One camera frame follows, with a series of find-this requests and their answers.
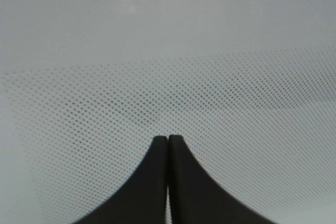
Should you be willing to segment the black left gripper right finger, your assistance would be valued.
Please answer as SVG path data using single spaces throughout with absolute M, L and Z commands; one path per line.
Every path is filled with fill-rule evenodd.
M 183 137 L 168 140 L 168 186 L 173 223 L 271 223 L 214 181 Z

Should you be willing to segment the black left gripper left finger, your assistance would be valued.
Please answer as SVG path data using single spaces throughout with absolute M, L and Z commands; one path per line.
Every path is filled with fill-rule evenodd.
M 127 181 L 76 223 L 165 223 L 167 137 L 153 138 Z

